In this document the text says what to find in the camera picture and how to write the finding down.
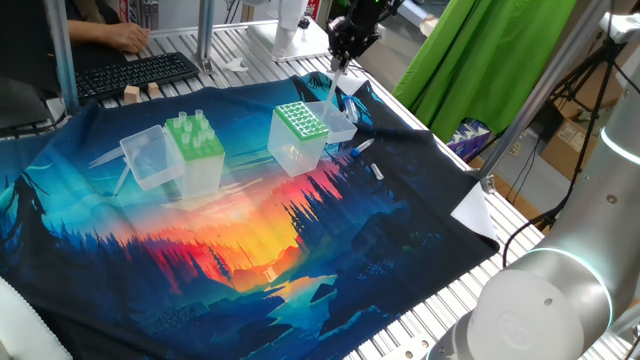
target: metal pole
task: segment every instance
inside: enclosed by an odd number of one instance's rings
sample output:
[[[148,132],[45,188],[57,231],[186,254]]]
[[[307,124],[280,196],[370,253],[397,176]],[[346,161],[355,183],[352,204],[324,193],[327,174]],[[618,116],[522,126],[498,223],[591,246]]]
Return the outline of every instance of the metal pole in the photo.
[[[213,38],[213,0],[200,0],[200,20],[198,22],[197,58],[205,73],[213,72],[211,64],[211,40]]]
[[[513,141],[529,126],[538,109],[540,109],[551,94],[551,90],[562,76],[564,76],[567,66],[576,58],[578,52],[598,27],[600,19],[602,19],[607,10],[607,5],[607,1],[591,1],[591,4],[580,18],[580,21],[578,21],[573,31],[571,31],[571,34],[569,34],[569,37],[567,37],[567,40],[547,67],[547,70],[536,84],[536,87],[531,91],[524,105],[522,105],[513,123],[498,142],[498,147],[491,153],[491,156],[485,161],[482,168],[475,173],[478,180],[483,182],[487,181],[500,159],[502,159],[502,156],[511,148]]]
[[[76,89],[76,73],[73,70],[65,2],[63,0],[45,0],[44,4],[47,9],[53,48],[56,53],[58,82],[60,82],[64,106],[67,114],[72,115],[78,111],[80,104],[78,103],[78,91]]]

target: aluminum table frame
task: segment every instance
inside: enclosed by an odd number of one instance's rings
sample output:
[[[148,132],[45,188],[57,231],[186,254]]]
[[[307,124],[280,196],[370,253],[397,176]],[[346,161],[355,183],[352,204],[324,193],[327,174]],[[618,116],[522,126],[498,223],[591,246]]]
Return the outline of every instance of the aluminum table frame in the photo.
[[[266,60],[269,58],[268,54],[261,53],[263,51],[261,47],[247,34],[246,29],[250,24],[256,23],[214,26],[210,48],[214,72],[209,75],[201,72],[197,77],[161,85],[162,97],[189,94],[207,86],[227,88],[251,85],[283,80],[294,75],[303,76],[309,72],[329,69],[330,58],[328,56],[281,63]],[[194,63],[197,63],[197,34],[197,28],[154,31],[151,33],[146,48],[138,55],[127,55],[127,58],[131,61],[165,52],[179,51]],[[224,70],[223,65],[237,57],[245,59],[243,65],[248,67],[249,71],[234,73]],[[369,80],[382,101],[412,128],[425,129],[425,126],[372,76],[359,69],[352,69],[349,72],[353,76]],[[145,91],[141,92],[141,98],[142,101],[150,99],[149,94]],[[101,101],[100,104],[105,108],[118,107],[124,105],[124,98],[119,96]],[[46,126],[48,124],[43,123],[37,126]],[[442,141],[437,138],[436,140],[440,150],[451,158],[456,165],[463,170],[470,170],[470,167],[449,150]],[[408,344],[416,340],[426,340],[431,346],[438,338],[444,335],[457,319],[475,308],[482,286],[501,269],[500,254],[504,242],[511,233],[526,222],[526,219],[499,194],[485,194],[485,199],[497,233],[500,252],[415,306],[389,327],[358,346],[346,359],[376,360],[389,355],[394,350],[396,350],[394,355],[398,353],[404,354],[404,351],[398,352],[397,348],[407,347]],[[519,234],[509,248],[509,263],[532,249],[542,237],[543,235],[534,227],[529,227]],[[629,343],[608,332],[581,359],[620,359],[624,357],[629,348]]]

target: black keyboard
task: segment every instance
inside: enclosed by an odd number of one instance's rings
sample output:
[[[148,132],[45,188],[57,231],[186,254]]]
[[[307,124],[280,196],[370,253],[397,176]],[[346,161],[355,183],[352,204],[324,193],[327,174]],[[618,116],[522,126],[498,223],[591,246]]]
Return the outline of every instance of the black keyboard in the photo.
[[[199,71],[182,53],[162,54],[76,73],[76,87],[80,101],[104,99],[122,94],[127,85],[146,89],[149,83],[180,80]]]

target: wooden block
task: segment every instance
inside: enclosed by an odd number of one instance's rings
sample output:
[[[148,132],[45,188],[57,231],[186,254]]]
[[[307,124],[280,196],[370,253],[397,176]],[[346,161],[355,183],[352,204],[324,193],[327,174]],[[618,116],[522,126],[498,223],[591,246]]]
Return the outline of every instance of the wooden block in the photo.
[[[125,104],[136,104],[141,102],[140,99],[140,88],[136,86],[128,85],[124,89],[124,103]]]
[[[151,98],[153,99],[162,97],[162,94],[160,94],[160,87],[156,83],[149,84],[147,91],[149,92],[149,96],[151,96]]]

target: clear plastic box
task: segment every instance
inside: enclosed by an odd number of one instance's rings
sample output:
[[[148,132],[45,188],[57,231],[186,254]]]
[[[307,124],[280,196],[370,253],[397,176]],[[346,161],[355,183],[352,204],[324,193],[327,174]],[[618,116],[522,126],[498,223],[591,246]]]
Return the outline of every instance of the clear plastic box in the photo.
[[[184,169],[182,176],[175,179],[183,199],[217,192],[222,176],[224,147],[209,121],[201,113],[197,116],[183,121],[168,119],[165,124],[167,142]]]
[[[142,190],[171,181],[184,171],[160,125],[120,140],[120,146]]]
[[[267,148],[291,177],[314,170],[329,137],[328,127],[302,102],[273,111]]]
[[[327,144],[335,144],[353,139],[356,130],[358,130],[355,125],[353,125],[333,103],[329,105],[325,113],[326,104],[325,101],[306,103],[307,108],[329,128]]]

